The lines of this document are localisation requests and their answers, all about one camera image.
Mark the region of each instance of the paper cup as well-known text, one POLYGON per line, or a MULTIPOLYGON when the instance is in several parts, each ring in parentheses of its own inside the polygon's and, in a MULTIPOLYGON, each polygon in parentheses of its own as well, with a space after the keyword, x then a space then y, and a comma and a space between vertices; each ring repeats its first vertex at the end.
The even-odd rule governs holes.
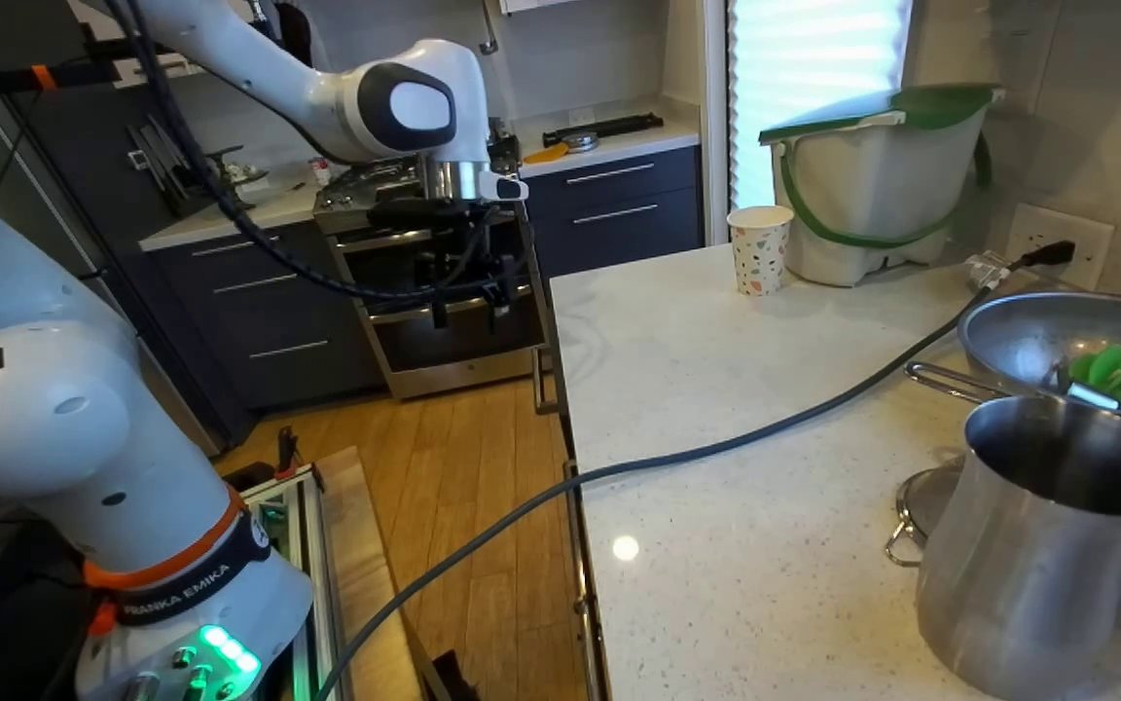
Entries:
POLYGON ((729 223, 735 288, 744 294, 768 294, 783 288, 795 210, 748 206, 748 210, 730 210, 723 223, 729 223))

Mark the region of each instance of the wall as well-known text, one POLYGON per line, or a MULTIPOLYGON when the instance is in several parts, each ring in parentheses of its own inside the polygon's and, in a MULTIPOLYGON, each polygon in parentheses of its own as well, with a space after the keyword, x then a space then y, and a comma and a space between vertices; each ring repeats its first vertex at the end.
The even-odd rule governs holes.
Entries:
MULTIPOLYGON (((345 71, 368 57, 400 54, 425 33, 464 48, 490 39, 482 0, 290 0, 316 32, 316 67, 345 71)), ((482 54, 490 115, 581 119, 587 105, 643 101, 662 94, 656 0, 570 0, 542 10, 499 14, 486 0, 499 49, 482 54)), ((179 85, 179 101, 207 146, 245 142, 245 161, 306 161, 306 142, 273 111, 236 98, 215 77, 179 85)))
POLYGON ((687 110, 704 101, 704 10, 709 0, 664 2, 662 98, 687 110))
POLYGON ((960 0, 918 2, 928 41, 914 57, 914 77, 988 72, 1009 90, 988 119, 999 183, 988 241, 1004 241, 1015 203, 1114 223, 1096 288, 1121 292, 1121 2, 988 0, 980 10, 960 0))

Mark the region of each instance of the white container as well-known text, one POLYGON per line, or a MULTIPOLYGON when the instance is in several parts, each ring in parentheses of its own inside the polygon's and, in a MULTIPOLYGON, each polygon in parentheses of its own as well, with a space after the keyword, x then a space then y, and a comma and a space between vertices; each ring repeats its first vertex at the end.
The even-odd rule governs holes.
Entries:
POLYGON ((768 294, 783 288, 795 210, 748 206, 730 210, 723 223, 729 223, 735 288, 744 294, 768 294))
POLYGON ((912 111, 886 110, 778 135, 778 183, 795 179, 795 185, 778 185, 778 197, 799 210, 788 271, 817 285, 861 285, 893 261, 935 261, 949 245, 949 212, 980 126, 986 105, 949 126, 914 126, 912 111))

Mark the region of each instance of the power cord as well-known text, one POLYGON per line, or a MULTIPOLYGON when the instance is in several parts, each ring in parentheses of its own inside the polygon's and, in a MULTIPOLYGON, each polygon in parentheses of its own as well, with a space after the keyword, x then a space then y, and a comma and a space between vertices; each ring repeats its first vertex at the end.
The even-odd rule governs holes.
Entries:
MULTIPOLYGON (((1066 263, 1074 257, 1070 241, 1053 241, 1041 249, 1022 251, 1021 261, 1010 261, 1009 267, 1031 267, 1031 263, 1066 263)), ((473 556, 482 546, 490 546, 499 533, 507 533, 509 525, 517 525, 526 515, 533 515, 538 507, 560 497, 560 494, 577 494, 587 484, 607 484, 620 473, 643 473, 643 471, 664 471, 664 468, 686 468, 721 450, 735 450, 759 440, 769 440, 778 432, 788 432, 813 418, 823 418, 848 401, 855 401, 861 393, 874 390, 878 381, 893 379, 914 355, 923 355, 925 345, 935 345, 938 337, 944 337, 975 302, 986 302, 991 294, 991 288, 975 288, 941 328, 935 328, 928 336, 923 336, 918 344, 912 344, 904 355, 893 355, 892 363, 883 363, 874 373, 866 373, 865 381, 848 386, 843 393, 810 406, 803 414, 788 414, 783 421, 769 421, 761 427, 717 440, 717 442, 700 442, 687 450, 664 450, 664 457, 647 457, 647 458, 626 458, 626 462, 609 462, 599 471, 585 471, 570 473, 565 484, 552 484, 544 490, 538 490, 533 497, 526 497, 522 507, 515 507, 509 515, 502 515, 499 523, 490 523, 482 533, 473 533, 467 546, 457 546, 454 553, 446 553, 442 559, 437 559, 426 571, 419 571, 417 579, 409 579, 389 602, 381 602, 333 653, 332 673, 319 686, 319 701, 332 695, 333 677, 354 660, 354 653, 364 646, 364 637, 389 620, 398 616, 412 595, 419 595, 426 584, 437 584, 446 568, 464 564, 467 556, 473 556)))

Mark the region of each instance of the drawer handle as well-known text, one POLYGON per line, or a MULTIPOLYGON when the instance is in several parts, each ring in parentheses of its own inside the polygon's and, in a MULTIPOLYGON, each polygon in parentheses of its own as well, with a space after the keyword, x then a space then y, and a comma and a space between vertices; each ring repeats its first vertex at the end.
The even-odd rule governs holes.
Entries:
MULTIPOLYGON (((482 294, 467 294, 467 301, 450 301, 442 302, 446 316, 467 316, 467 312, 480 312, 486 309, 482 294)), ((412 324, 412 318, 430 318, 430 309, 400 309, 400 312, 384 312, 384 316, 364 316, 372 328, 389 328, 389 324, 412 324)))
POLYGON ((256 280, 210 288, 210 294, 236 294, 236 292, 253 292, 253 288, 290 285, 290 280, 294 280, 294 271, 256 275, 256 280))
POLYGON ((599 212, 585 212, 585 216, 570 216, 570 227, 595 227, 595 223, 613 223, 613 216, 643 216, 643 212, 655 212, 662 210, 656 203, 647 203, 647 206, 626 206, 626 210, 599 210, 599 212))
POLYGON ((311 344, 290 344, 290 345, 268 345, 268 350, 253 350, 247 357, 253 363, 265 363, 265 357, 285 357, 285 355, 311 355, 311 350, 323 350, 332 345, 332 337, 311 337, 311 344))
POLYGON ((587 174, 570 174, 570 179, 565 179, 565 183, 626 179, 626 174, 639 174, 639 171, 655 171, 655 162, 631 162, 631 166, 609 166, 609 171, 587 171, 587 174))
POLYGON ((400 229, 400 232, 389 232, 389 237, 332 237, 333 251, 342 257, 356 257, 356 251, 372 251, 372 249, 406 249, 406 245, 425 245, 430 241, 426 229, 400 229))
POLYGON ((240 251, 240 249, 253 249, 253 241, 224 241, 224 245, 195 249, 185 257, 224 257, 224 251, 240 251))

